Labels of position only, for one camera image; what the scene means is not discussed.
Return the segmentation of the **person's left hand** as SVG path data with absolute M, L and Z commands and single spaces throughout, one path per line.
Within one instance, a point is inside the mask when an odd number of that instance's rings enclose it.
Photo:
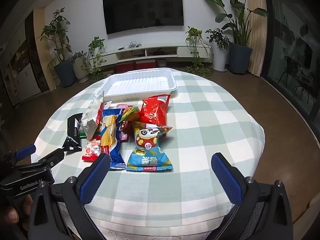
M 31 214 L 33 200 L 30 195 L 26 195 L 23 200 L 23 214 L 27 217 Z M 1 224 L 17 224 L 19 222 L 19 214 L 15 208 L 9 206 L 5 200 L 1 199 Z

